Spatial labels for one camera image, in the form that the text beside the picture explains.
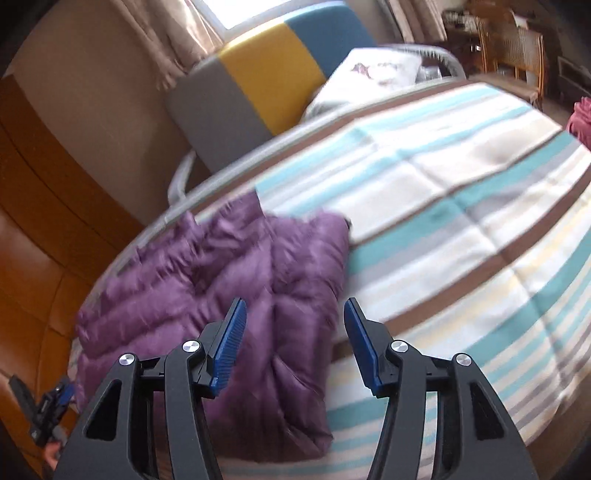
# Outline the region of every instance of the pillow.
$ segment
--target pillow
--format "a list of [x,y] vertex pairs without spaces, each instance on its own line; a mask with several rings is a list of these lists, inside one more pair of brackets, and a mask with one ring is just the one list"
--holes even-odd
[[317,92],[301,121],[414,85],[422,61],[419,55],[388,48],[354,48]]

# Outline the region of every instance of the purple puffer coat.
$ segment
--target purple puffer coat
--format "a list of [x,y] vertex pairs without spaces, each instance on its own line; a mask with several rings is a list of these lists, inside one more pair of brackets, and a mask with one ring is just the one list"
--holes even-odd
[[259,462],[323,456],[332,439],[324,389],[348,239],[337,215],[265,216],[256,192],[202,225],[186,213],[137,252],[94,308],[79,312],[79,407],[120,355],[166,355],[242,297],[248,320],[236,366],[228,387],[205,403],[216,453]]

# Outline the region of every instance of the striped blanket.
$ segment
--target striped blanket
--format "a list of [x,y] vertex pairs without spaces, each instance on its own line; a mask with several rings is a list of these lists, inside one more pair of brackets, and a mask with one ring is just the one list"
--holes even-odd
[[[367,318],[423,354],[471,355],[527,443],[569,404],[591,368],[591,153],[556,123],[487,85],[455,83],[257,156],[201,195],[198,221],[253,187],[267,212],[341,212],[352,221],[345,298]],[[282,465],[220,459],[224,477],[366,478],[386,404],[363,386],[342,327],[330,453]],[[430,394],[420,479],[431,475],[436,422]]]

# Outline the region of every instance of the wall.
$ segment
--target wall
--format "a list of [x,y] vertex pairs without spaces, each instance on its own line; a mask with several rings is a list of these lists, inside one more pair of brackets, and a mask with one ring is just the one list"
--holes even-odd
[[365,28],[379,44],[401,43],[402,37],[395,33],[376,0],[346,0],[347,4],[361,19]]
[[447,8],[458,8],[466,3],[465,0],[435,0],[440,12],[443,12]]
[[0,72],[4,72],[21,43],[57,0],[0,2]]
[[[380,43],[396,40],[375,0],[348,0]],[[135,33],[108,0],[60,0],[34,28],[10,72],[76,161],[144,225],[189,145],[168,116]],[[197,166],[192,183],[209,172]]]

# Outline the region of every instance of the sunlight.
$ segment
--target sunlight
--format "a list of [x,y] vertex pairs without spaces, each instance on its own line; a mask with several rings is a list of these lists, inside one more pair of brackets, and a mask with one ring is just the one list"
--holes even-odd
[[204,0],[223,26],[230,29],[289,0]]

